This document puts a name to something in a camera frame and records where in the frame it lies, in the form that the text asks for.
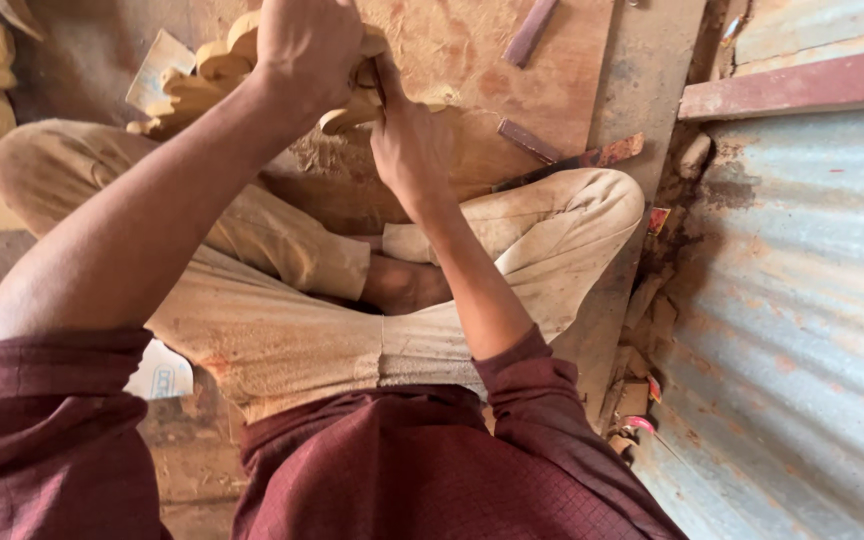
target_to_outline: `hand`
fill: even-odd
[[[294,106],[318,120],[349,102],[349,74],[362,37],[354,0],[265,0],[254,72],[280,83],[284,78]]]
[[[371,136],[375,166],[406,214],[422,225],[443,206],[457,205],[449,186],[452,131],[428,106],[409,101],[389,53],[375,60],[386,94],[385,115]]]

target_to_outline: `corrugated metal sheet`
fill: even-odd
[[[759,0],[735,43],[735,75],[864,53],[864,0]]]
[[[634,470],[693,538],[864,538],[864,111],[706,131]]]

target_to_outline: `dusty trousers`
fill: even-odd
[[[23,126],[0,141],[0,195],[41,238],[158,146],[94,124]],[[552,340],[575,320],[643,208],[628,175],[581,169],[465,202],[462,214]],[[415,225],[386,226],[383,252],[437,263]],[[453,301],[385,317],[305,294],[357,300],[369,266],[367,243],[249,184],[147,327],[207,369],[248,422],[374,387],[461,385],[484,398]]]

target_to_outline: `floor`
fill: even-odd
[[[16,34],[20,86],[9,95],[17,117],[20,122],[64,117],[125,125],[139,115],[123,97],[160,28],[184,43],[205,43],[259,4],[36,0],[32,10],[52,39],[39,44]],[[615,4],[588,142],[595,146],[645,132],[645,151],[616,168],[640,182],[649,202],[666,166],[705,4]],[[605,394],[644,239],[643,226],[589,293],[576,323],[553,343],[560,357],[580,366],[580,392],[593,418]],[[0,280],[32,244],[27,233],[0,233]],[[228,537],[235,501],[245,485],[235,446],[240,423],[237,411],[201,370],[196,371],[194,396],[150,404],[140,431],[155,460],[162,517],[175,538]]]

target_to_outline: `red-painted wood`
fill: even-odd
[[[864,54],[691,84],[679,120],[864,109]]]

